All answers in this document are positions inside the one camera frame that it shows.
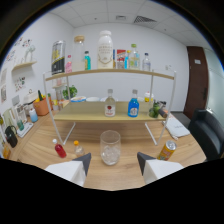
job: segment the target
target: wall shelf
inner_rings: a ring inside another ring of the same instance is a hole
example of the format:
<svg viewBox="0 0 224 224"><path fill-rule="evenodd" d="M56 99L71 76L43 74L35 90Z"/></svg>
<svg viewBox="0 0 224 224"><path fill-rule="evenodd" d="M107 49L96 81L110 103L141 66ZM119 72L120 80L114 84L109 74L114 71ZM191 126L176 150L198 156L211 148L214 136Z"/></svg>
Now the wall shelf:
<svg viewBox="0 0 224 224"><path fill-rule="evenodd" d="M16 65L16 66L12 69L12 71L17 70L17 69L20 69L20 68L24 68L24 67L31 66L31 65L33 65L33 64L35 64L35 63L37 63L37 61L25 62L25 63L22 63L22 64L18 64L18 65Z"/></svg>
<svg viewBox="0 0 224 224"><path fill-rule="evenodd" d="M151 102L139 102L139 113L137 117L129 117L127 115L128 112L128 103L129 102L116 102L116 112L114 117L106 117L104 115L104 102L71 102L71 97L69 95L69 104L66 105L61 111L59 111L55 116L53 116L50 108L50 102L47 98L47 104L48 104L48 109L49 113L53 122L53 125L55 127L55 131L57 133L57 136L60 140L60 142L65 145L67 139L69 138L72 130L74 129L76 123L75 122L104 122L104 123L125 123L125 122L144 122L146 129L148 130L149 134L152 137L152 140L154 141L155 145L158 145L163 132L166 128L168 118L170 115L170 109L173 103L173 97L174 97L174 91L175 91L175 86L176 86L176 72L174 71L174 76L169 76L169 75L164 75L160 73L155 73L155 72L146 72L146 71L141 71L141 70L130 70L130 69L93 69L93 70L85 70L85 71L77 71L77 72L71 72L71 73L58 73L55 75L52 75L51 77L46 78L45 75L46 73L43 74L43 81L44 81L44 88L45 92L47 93L47 87L46 87L46 81L58 79L58 78L63 78L66 77L66 82L67 82L67 88L69 88L69 76L74 76L74 75L85 75L85 74L93 74L93 73L109 73L109 72L115 72L115 73L130 73L130 74L143 74L143 75L150 75L151 76L151 88L150 88L150 93L152 93L152 88L153 88L153 78L156 77L162 77L166 79L171 79L173 80L173 90L172 90L172 95L170 99L170 105L168 108L168 116L166 119L162 118L160 115L158 118L151 118L149 117L149 109L152 107ZM71 121L74 122L71 130L69 131L67 137L65 138L65 141L63 142L61 139L61 135L58 131L58 128L56 126L55 121ZM165 121L164 127L162 129L162 132L160 134L160 137L158 141L155 140L152 132L150 131L147 122L150 121Z"/></svg>

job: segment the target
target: ceiling vent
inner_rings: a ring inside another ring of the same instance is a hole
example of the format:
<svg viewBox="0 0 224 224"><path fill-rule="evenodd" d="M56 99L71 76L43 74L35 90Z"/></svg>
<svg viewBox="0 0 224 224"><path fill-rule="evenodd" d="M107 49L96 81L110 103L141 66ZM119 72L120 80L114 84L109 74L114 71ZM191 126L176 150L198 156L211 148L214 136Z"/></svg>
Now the ceiling vent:
<svg viewBox="0 0 224 224"><path fill-rule="evenodd" d="M134 24L136 25L140 25L140 26L146 26L148 28L153 29L159 22L153 20L153 19L149 19L146 17L142 17L142 16L137 16Z"/></svg>
<svg viewBox="0 0 224 224"><path fill-rule="evenodd" d="M116 20L125 21L126 16L116 16Z"/></svg>

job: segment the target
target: floor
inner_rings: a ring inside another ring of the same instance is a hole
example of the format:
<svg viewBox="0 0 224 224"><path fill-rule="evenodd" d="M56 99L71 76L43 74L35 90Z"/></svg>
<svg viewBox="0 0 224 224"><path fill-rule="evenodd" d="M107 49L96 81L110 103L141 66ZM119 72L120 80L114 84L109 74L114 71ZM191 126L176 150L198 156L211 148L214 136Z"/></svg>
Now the floor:
<svg viewBox="0 0 224 224"><path fill-rule="evenodd" d="M183 112L171 112L186 128L190 123L190 119L183 114Z"/></svg>

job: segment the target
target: blue bottle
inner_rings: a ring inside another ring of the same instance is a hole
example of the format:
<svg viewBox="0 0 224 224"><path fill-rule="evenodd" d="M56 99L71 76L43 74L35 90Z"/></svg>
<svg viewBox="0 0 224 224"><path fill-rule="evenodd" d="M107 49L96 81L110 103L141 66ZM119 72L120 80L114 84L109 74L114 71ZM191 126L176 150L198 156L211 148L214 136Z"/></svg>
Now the blue bottle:
<svg viewBox="0 0 224 224"><path fill-rule="evenodd" d="M85 70L91 70L91 58L89 51L85 51Z"/></svg>
<svg viewBox="0 0 224 224"><path fill-rule="evenodd" d="M125 57L125 61L124 61L124 68L125 69L130 69L129 66L129 55L130 55L131 51L127 50L127 55Z"/></svg>
<svg viewBox="0 0 224 224"><path fill-rule="evenodd" d="M128 104L128 116L129 117L137 117L138 116L139 102L137 100L137 93L138 93L138 90L133 89L133 91L132 91L133 96Z"/></svg>

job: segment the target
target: clear glass cup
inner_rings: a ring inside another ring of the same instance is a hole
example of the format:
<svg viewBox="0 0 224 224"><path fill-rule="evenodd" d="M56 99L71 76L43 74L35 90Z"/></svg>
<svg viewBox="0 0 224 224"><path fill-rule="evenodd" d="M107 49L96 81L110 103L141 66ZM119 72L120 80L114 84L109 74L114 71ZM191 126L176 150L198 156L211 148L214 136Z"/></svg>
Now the clear glass cup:
<svg viewBox="0 0 224 224"><path fill-rule="evenodd" d="M118 162L121 153L121 136L116 131L105 131L100 135L101 158L107 165Z"/></svg>

